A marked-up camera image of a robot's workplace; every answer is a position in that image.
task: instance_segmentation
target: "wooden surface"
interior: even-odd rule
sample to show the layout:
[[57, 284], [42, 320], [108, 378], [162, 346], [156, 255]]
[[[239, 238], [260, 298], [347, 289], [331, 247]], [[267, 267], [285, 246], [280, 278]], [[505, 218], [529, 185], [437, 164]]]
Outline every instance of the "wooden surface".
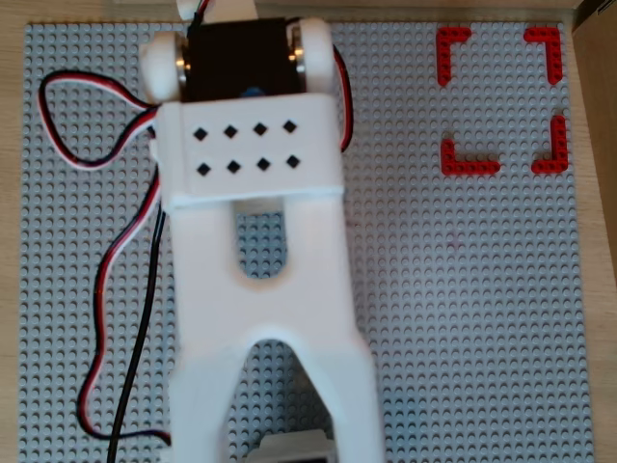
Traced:
[[575, 49], [603, 199], [613, 268], [617, 268], [617, 5], [592, 14], [576, 31]]
[[[175, 4], [175, 0], [112, 0], [122, 5]], [[379, 8], [508, 8], [508, 9], [572, 9], [581, 0], [257, 0], [258, 5], [301, 7], [312, 5], [321, 8], [349, 8], [357, 5]]]
[[[266, 5], [262, 13], [295, 9]], [[318, 13], [355, 19], [563, 19], [548, 11], [438, 11], [349, 8]], [[170, 6], [118, 6], [111, 0], [0, 0], [0, 461], [17, 458], [17, 335], [19, 294], [19, 187], [23, 26], [27, 22], [175, 20]], [[567, 43], [577, 211], [593, 425], [598, 463], [617, 461], [617, 291], [596, 168], [578, 80], [572, 38]]]

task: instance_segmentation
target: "red corner marker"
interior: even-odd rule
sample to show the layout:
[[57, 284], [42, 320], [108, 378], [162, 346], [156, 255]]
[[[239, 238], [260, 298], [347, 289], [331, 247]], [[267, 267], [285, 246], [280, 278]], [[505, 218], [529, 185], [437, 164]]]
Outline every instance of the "red corner marker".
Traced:
[[455, 41], [465, 42], [471, 37], [469, 27], [440, 27], [437, 31], [437, 82], [445, 87], [452, 79], [450, 45]]
[[496, 161], [457, 161], [454, 142], [442, 140], [442, 173], [445, 176], [491, 176], [500, 168]]
[[561, 174], [568, 169], [568, 139], [566, 137], [566, 118], [553, 116], [550, 120], [551, 159], [539, 159], [531, 163], [534, 174]]
[[561, 62], [561, 38], [556, 27], [529, 27], [523, 38], [528, 42], [543, 42], [547, 49], [547, 78], [555, 85], [563, 78]]

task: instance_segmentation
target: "white plastic housing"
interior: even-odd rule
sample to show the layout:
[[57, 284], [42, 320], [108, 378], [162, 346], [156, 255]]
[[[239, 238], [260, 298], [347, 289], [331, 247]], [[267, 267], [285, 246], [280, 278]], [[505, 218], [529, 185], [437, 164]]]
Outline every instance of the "white plastic housing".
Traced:
[[[261, 126], [265, 132], [259, 135]], [[330, 95], [165, 104], [156, 131], [167, 209], [343, 191], [336, 103]], [[295, 167], [292, 156], [299, 162]], [[265, 170], [258, 167], [262, 160], [269, 164]], [[235, 173], [232, 162], [239, 166]]]
[[335, 58], [330, 26], [316, 17], [300, 20], [307, 92], [329, 94], [335, 82]]
[[[220, 444], [236, 383], [251, 347], [270, 339], [295, 351], [328, 407], [338, 462], [384, 463], [373, 359], [354, 313], [333, 98], [167, 103], [156, 131], [181, 348], [170, 381], [174, 463], [228, 461]], [[286, 230], [287, 264], [267, 280], [246, 276], [236, 247], [234, 202], [259, 197], [282, 198]]]
[[142, 45], [139, 62], [148, 102], [159, 104], [180, 100], [178, 79], [177, 32], [164, 31], [154, 34], [152, 41]]

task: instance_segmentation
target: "lego baseplate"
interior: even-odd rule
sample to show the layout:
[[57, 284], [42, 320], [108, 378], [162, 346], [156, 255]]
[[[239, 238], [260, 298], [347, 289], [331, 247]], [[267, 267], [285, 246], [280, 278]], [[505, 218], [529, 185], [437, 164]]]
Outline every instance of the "lego baseplate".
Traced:
[[[563, 26], [525, 39], [529, 26], [334, 25], [355, 99], [344, 167], [357, 320], [375, 357], [390, 462], [594, 461], [568, 72], [554, 56]], [[144, 138], [104, 171], [71, 170], [44, 135], [37, 87], [51, 70], [79, 68], [137, 91], [138, 44], [183, 27], [26, 27], [21, 462], [104, 460], [106, 443], [87, 437], [75, 417], [94, 352], [94, 274], [153, 174]], [[59, 130], [82, 155], [108, 150], [132, 115], [99, 90], [66, 85], [48, 94]], [[534, 161], [544, 164], [532, 171]], [[109, 284], [110, 348], [90, 402], [105, 432], [137, 332], [152, 225]], [[284, 266], [279, 214], [239, 216], [238, 235], [249, 275]], [[173, 283], [166, 241], [126, 430], [168, 426]], [[293, 353], [276, 341], [256, 345], [229, 409], [230, 461], [267, 433], [312, 428], [332, 436]], [[123, 442], [120, 459], [154, 461], [160, 445]]]

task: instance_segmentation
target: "square hole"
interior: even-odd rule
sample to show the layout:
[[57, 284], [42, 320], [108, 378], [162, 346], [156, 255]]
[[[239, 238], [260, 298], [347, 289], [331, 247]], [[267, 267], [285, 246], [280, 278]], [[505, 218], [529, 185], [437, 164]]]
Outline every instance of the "square hole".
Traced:
[[201, 163], [201, 165], [197, 168], [197, 172], [199, 172], [202, 177], [205, 177], [205, 175], [210, 172], [210, 168], [207, 164]]
[[228, 125], [224, 132], [229, 138], [233, 138], [238, 131], [233, 125]]
[[270, 167], [270, 163], [268, 162], [267, 159], [262, 157], [261, 160], [257, 162], [257, 167], [261, 169], [262, 171], [265, 171]]
[[267, 130], [268, 127], [266, 127], [263, 123], [258, 123], [255, 127], [253, 127], [253, 131], [259, 136], [266, 133]]
[[231, 161], [228, 165], [228, 170], [232, 173], [235, 174], [236, 172], [238, 172], [240, 170], [240, 164], [238, 164], [235, 161]]
[[296, 128], [298, 127], [298, 125], [296, 125], [295, 123], [293, 123], [292, 121], [287, 121], [285, 123], [285, 125], [282, 127], [284, 128], [287, 132], [291, 133], [293, 132]]
[[198, 128], [195, 133], [193, 134], [193, 136], [195, 138], [197, 138], [200, 142], [203, 141], [203, 139], [207, 136], [208, 132], [206, 132], [205, 130], [203, 130], [201, 127]]
[[292, 169], [295, 169], [296, 167], [298, 167], [298, 164], [300, 164], [300, 159], [298, 159], [292, 154], [291, 156], [289, 156], [289, 159], [287, 159], [287, 164], [289, 164]]

